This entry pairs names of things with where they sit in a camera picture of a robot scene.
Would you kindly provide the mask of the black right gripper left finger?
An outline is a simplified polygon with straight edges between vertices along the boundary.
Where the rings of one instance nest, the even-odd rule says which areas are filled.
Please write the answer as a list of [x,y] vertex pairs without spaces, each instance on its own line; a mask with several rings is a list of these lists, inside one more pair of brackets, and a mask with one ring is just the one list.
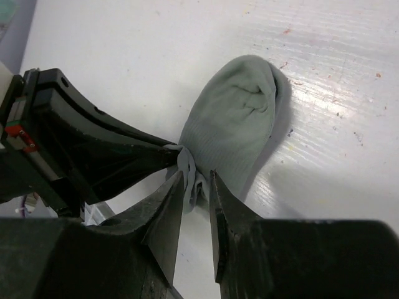
[[100,225],[1,219],[1,297],[169,298],[184,193],[177,172]]

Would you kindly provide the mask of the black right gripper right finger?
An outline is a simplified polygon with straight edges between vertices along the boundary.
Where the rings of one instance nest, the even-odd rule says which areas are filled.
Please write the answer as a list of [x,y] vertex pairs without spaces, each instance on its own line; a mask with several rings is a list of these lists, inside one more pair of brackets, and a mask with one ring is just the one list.
[[398,236],[365,220],[264,219],[211,172],[222,298],[397,298]]

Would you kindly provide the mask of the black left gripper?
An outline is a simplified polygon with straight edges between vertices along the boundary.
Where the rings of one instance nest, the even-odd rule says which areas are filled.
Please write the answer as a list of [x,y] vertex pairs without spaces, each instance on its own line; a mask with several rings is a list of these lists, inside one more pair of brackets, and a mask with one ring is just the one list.
[[35,192],[57,216],[82,218],[85,202],[173,166],[170,144],[99,110],[59,69],[1,71],[3,201]]

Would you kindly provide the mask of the grey sock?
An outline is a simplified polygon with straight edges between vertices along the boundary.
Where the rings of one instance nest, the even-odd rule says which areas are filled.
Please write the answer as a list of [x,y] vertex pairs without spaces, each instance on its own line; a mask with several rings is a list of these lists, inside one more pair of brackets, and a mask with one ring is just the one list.
[[177,145],[176,166],[166,176],[183,172],[183,210],[198,199],[209,200],[210,172],[215,170],[229,190],[242,193],[256,161],[267,145],[280,105],[291,91],[287,77],[256,55],[229,61],[205,85],[195,101]]

